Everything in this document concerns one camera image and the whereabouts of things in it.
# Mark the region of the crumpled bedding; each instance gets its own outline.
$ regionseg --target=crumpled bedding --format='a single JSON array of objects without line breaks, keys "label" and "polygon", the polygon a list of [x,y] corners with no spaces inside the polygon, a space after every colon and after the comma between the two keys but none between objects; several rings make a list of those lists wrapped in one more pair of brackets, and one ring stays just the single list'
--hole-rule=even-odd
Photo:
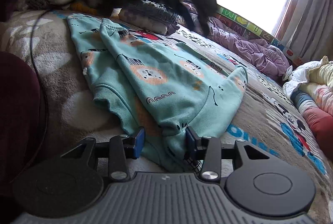
[{"label": "crumpled bedding", "polygon": [[[191,3],[184,3],[184,5],[188,8],[194,21],[195,32],[202,35],[196,9]],[[264,39],[246,40],[237,35],[235,31],[227,29],[227,26],[215,17],[209,17],[208,25],[210,30],[208,38],[210,40],[239,55],[273,80],[283,76],[289,67],[289,62],[283,52],[268,44]]]},{"label": "crumpled bedding", "polygon": [[328,89],[333,91],[333,64],[325,64],[310,71],[310,82],[327,85]]},{"label": "crumpled bedding", "polygon": [[320,61],[310,61],[299,66],[295,71],[288,74],[287,78],[289,81],[282,87],[284,94],[290,100],[293,92],[296,91],[301,84],[307,84],[310,82],[311,71],[318,69],[325,64],[332,64],[331,62],[333,61],[328,61],[328,57],[324,56]]},{"label": "crumpled bedding", "polygon": [[327,85],[308,83],[300,85],[299,89],[309,94],[321,110],[333,116],[333,92]]}]

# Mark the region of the red pillow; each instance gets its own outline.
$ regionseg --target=red pillow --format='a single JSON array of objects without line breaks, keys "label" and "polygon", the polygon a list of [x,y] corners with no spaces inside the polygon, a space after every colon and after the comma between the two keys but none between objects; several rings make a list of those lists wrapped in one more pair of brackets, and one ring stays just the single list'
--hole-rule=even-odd
[{"label": "red pillow", "polygon": [[313,132],[320,149],[333,161],[333,116],[316,107],[304,111],[304,119]]}]

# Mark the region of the purple blanket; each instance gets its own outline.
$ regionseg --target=purple blanket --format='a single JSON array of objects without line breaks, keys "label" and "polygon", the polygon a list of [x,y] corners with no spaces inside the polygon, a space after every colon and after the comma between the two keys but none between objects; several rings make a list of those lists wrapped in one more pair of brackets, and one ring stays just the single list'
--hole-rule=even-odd
[{"label": "purple blanket", "polygon": [[[190,3],[184,4],[194,21],[195,32],[202,35],[196,9]],[[208,38],[210,40],[239,55],[273,80],[282,76],[289,67],[289,62],[282,51],[268,44],[264,39],[248,41],[215,17],[209,17],[208,25],[210,30]]]}]

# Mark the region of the curtain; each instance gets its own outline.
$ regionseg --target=curtain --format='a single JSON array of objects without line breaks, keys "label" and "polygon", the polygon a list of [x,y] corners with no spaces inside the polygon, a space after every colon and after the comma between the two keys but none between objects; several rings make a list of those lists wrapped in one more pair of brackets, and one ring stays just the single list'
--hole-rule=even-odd
[{"label": "curtain", "polygon": [[282,42],[303,62],[333,60],[333,0],[298,0]]}]

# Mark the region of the bed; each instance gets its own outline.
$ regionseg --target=bed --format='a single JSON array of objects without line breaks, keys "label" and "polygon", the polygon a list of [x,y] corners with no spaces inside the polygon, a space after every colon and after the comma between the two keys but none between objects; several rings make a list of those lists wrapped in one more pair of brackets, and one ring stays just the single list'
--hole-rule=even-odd
[{"label": "bed", "polygon": [[[42,11],[15,12],[10,21],[0,23],[0,51],[7,51],[31,65],[31,29]],[[72,12],[51,11],[38,22],[33,38],[35,63],[44,82],[49,102],[49,124],[41,148],[43,158],[86,137],[98,142],[121,134],[119,119],[93,105],[92,94],[82,75],[80,60],[71,40],[66,17]],[[181,41],[212,61],[212,71],[222,68],[231,73],[237,66],[246,67],[248,87],[240,108],[222,135],[221,141],[233,144],[243,138],[265,151],[306,171],[316,185],[316,197],[309,215],[318,223],[333,220],[333,172],[317,145],[308,125],[284,96],[282,88],[234,53],[184,27],[162,36],[119,21],[147,44],[164,44],[175,48]],[[135,171],[163,171],[162,167],[141,157],[128,162]],[[106,162],[98,169],[106,172]],[[232,163],[222,161],[222,174],[232,172]]]}]

